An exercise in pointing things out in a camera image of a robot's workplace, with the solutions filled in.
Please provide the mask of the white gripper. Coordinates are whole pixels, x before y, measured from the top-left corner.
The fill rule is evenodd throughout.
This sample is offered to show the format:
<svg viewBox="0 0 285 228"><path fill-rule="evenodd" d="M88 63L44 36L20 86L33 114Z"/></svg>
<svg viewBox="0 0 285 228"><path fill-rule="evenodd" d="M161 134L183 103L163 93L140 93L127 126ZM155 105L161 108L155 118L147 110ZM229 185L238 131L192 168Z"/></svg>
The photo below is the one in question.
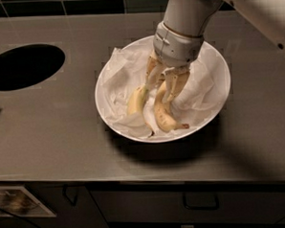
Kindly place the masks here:
<svg viewBox="0 0 285 228"><path fill-rule="evenodd" d="M159 23L153 38L153 49L146 63L145 86L154 88L164 66L166 92L163 103L170 103L182 91L190 72L187 67L196 60L204 43L202 36L183 36L170 30L163 22Z"/></svg>

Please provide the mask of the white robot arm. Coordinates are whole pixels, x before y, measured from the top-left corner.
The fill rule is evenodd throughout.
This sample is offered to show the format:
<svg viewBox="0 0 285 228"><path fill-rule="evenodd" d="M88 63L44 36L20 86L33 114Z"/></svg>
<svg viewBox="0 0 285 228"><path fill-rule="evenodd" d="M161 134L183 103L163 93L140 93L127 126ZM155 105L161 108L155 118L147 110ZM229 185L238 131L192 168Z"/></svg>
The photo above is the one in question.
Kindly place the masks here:
<svg viewBox="0 0 285 228"><path fill-rule="evenodd" d="M157 25L146 79L171 67L180 78L196 60L210 19L228 4L265 35L285 55L285 0L168 0L164 20Z"/></svg>

